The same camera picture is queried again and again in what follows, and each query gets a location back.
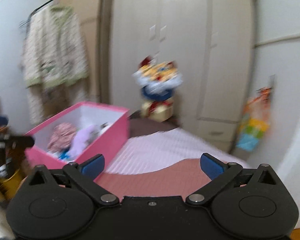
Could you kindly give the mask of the beige wardrobe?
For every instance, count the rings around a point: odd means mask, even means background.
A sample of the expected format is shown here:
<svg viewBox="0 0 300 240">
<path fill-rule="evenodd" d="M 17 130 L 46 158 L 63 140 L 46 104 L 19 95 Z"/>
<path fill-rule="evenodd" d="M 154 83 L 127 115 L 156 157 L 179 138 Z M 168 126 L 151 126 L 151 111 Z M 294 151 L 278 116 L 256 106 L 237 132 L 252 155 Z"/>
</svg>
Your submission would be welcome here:
<svg viewBox="0 0 300 240">
<path fill-rule="evenodd" d="M 139 63 L 173 61 L 183 75 L 174 96 L 182 128 L 229 152 L 247 96 L 253 21 L 253 0 L 113 0 L 111 102 L 139 110 Z"/>
</svg>

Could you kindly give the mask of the pink cardboard storage box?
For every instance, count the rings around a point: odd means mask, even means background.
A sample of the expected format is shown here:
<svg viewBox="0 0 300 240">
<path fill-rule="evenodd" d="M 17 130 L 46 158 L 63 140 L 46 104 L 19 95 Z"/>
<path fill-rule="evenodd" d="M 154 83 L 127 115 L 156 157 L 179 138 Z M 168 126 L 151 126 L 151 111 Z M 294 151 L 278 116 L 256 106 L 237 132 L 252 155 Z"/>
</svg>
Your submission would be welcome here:
<svg viewBox="0 0 300 240">
<path fill-rule="evenodd" d="M 25 150 L 25 156 L 31 167 L 39 164 L 50 169 L 62 168 L 66 163 L 79 164 L 96 154 L 102 154 L 105 165 L 117 155 L 129 136 L 129 110 L 124 107 L 94 102 L 79 102 L 42 122 L 27 134 L 33 136 L 35 144 Z M 61 151 L 48 149 L 53 130 L 60 124 L 71 124 L 77 133 L 84 133 L 83 149 L 68 158 L 60 157 Z"/>
</svg>

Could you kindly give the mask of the white brown panda plush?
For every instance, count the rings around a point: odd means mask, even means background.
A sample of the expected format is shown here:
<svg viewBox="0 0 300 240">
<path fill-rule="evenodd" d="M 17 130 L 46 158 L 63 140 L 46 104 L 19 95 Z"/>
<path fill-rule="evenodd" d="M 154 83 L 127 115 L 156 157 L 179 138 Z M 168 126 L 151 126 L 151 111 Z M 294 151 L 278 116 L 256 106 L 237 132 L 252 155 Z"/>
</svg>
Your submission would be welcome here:
<svg viewBox="0 0 300 240">
<path fill-rule="evenodd" d="M 102 124 L 102 125 L 97 129 L 98 135 L 102 135 L 103 133 L 105 133 L 111 126 L 112 126 L 112 123 L 111 123 L 111 122 L 106 122 L 106 123 Z"/>
</svg>

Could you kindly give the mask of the flower bouquet blue wrap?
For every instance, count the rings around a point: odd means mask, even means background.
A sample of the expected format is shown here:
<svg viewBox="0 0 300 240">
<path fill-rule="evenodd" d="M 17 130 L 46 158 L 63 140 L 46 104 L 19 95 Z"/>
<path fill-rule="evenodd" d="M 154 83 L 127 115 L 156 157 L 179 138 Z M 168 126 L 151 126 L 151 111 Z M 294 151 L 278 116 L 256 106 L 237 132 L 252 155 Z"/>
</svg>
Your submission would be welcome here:
<svg viewBox="0 0 300 240">
<path fill-rule="evenodd" d="M 172 96 L 174 90 L 183 83 L 183 75 L 174 61 L 157 63 L 151 56 L 140 62 L 138 70 L 132 77 L 142 93 L 152 97 L 165 96 L 169 93 Z"/>
</svg>

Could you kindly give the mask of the blue wet wipes pack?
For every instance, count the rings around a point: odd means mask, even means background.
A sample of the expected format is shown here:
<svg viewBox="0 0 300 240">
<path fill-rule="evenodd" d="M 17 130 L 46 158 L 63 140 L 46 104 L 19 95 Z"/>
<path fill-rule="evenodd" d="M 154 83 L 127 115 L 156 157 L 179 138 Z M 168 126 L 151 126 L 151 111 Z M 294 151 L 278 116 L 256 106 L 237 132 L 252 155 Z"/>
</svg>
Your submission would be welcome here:
<svg viewBox="0 0 300 240">
<path fill-rule="evenodd" d="M 71 159 L 71 156 L 69 155 L 69 149 L 62 150 L 59 153 L 58 159 L 63 161 L 69 161 Z"/>
</svg>

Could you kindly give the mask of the pink floral fabric cap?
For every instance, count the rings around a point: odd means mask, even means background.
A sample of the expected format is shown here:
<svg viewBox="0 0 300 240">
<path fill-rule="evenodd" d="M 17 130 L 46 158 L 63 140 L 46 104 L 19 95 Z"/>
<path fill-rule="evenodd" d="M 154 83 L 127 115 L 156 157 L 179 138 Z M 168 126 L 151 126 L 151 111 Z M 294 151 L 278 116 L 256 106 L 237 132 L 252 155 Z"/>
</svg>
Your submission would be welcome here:
<svg viewBox="0 0 300 240">
<path fill-rule="evenodd" d="M 51 135 L 47 149 L 51 152 L 61 152 L 71 146 L 71 142 L 77 133 L 77 128 L 70 123 L 57 125 Z"/>
</svg>

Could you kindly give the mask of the cream gift box red ribbon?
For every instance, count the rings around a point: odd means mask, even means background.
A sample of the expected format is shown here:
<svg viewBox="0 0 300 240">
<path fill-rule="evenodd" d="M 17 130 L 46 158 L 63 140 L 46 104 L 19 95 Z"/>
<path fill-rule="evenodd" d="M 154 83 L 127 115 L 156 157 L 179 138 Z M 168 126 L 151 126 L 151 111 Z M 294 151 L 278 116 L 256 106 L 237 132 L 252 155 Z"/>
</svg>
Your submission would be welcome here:
<svg viewBox="0 0 300 240">
<path fill-rule="evenodd" d="M 150 116 L 162 116 L 165 119 L 173 115 L 173 98 L 169 98 L 165 101 L 153 101 L 144 99 L 141 105 L 141 111 L 143 115 Z"/>
</svg>

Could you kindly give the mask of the colourful paper gift bag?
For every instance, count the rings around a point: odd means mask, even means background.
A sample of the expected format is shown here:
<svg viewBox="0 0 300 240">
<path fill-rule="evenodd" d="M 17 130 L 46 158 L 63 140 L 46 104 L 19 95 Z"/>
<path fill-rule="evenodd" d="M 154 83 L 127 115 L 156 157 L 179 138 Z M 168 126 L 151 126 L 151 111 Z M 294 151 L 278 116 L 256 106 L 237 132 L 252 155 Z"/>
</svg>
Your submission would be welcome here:
<svg viewBox="0 0 300 240">
<path fill-rule="evenodd" d="M 253 152 L 270 126 L 271 87 L 263 87 L 249 98 L 238 128 L 236 148 Z"/>
</svg>

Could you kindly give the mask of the striped pink bed sheet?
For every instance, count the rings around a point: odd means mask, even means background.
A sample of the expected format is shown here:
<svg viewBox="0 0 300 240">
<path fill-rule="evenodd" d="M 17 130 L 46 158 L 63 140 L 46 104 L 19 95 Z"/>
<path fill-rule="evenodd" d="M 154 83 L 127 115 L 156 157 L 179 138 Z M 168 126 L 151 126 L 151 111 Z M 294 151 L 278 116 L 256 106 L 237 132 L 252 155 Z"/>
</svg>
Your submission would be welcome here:
<svg viewBox="0 0 300 240">
<path fill-rule="evenodd" d="M 96 181 L 119 198 L 187 197 L 210 182 L 200 168 L 203 153 L 249 167 L 173 124 L 133 118 L 129 128 L 130 138 Z"/>
</svg>

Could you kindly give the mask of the purple cat plush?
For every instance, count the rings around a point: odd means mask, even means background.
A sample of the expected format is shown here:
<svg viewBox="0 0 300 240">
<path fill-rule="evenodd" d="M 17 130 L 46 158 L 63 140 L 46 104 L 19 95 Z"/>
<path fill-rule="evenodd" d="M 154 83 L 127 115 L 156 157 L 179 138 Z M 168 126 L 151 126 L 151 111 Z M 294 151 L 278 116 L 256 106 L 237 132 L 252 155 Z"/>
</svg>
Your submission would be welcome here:
<svg viewBox="0 0 300 240">
<path fill-rule="evenodd" d="M 76 133 L 69 150 L 69 155 L 72 160 L 79 157 L 90 143 L 98 137 L 97 129 L 98 127 L 96 125 L 90 125 L 86 128 L 80 129 Z"/>
</svg>

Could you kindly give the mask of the dark suitcase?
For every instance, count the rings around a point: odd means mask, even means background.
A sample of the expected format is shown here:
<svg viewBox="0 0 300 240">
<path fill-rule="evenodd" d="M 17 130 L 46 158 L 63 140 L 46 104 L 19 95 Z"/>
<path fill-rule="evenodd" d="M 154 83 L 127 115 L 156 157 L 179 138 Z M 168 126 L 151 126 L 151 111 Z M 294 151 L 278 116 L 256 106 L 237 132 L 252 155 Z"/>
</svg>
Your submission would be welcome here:
<svg viewBox="0 0 300 240">
<path fill-rule="evenodd" d="M 156 122 L 160 122 L 160 123 L 165 123 L 165 124 L 169 124 L 175 127 L 180 127 L 180 122 L 178 120 L 178 118 L 175 115 L 172 115 L 170 117 L 168 117 L 167 119 L 165 119 L 162 116 L 155 116 L 154 114 L 150 115 L 150 116 L 145 116 L 143 115 L 141 110 L 135 111 L 134 113 L 132 113 L 129 116 L 130 119 L 139 119 L 139 118 L 146 118 L 152 121 L 156 121 Z"/>
</svg>

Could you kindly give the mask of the cream knit cardigan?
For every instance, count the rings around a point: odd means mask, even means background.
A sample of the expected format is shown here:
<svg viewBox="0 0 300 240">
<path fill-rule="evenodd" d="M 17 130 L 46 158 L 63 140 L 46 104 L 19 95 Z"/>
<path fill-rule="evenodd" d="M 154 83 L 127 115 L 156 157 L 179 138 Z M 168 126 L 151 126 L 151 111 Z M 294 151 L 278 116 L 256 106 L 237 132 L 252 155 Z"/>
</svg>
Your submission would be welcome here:
<svg viewBox="0 0 300 240">
<path fill-rule="evenodd" d="M 48 6 L 31 17 L 22 67 L 31 124 L 88 100 L 87 53 L 72 7 Z"/>
</svg>

